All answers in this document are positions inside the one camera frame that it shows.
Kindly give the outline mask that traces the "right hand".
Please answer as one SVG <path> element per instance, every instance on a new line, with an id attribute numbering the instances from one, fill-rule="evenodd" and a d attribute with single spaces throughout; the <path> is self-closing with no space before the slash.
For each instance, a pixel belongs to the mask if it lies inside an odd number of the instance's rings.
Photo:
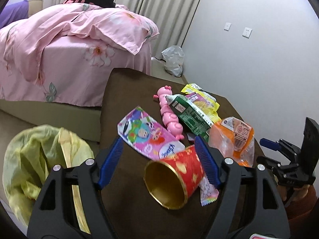
<path id="1" fill-rule="evenodd" d="M 299 201 L 303 199 L 308 191 L 309 191 L 310 185 L 306 184 L 301 188 L 289 188 L 281 185 L 277 185 L 277 190 L 279 191 L 279 194 L 281 196 L 281 199 L 283 202 L 286 201 Z"/>

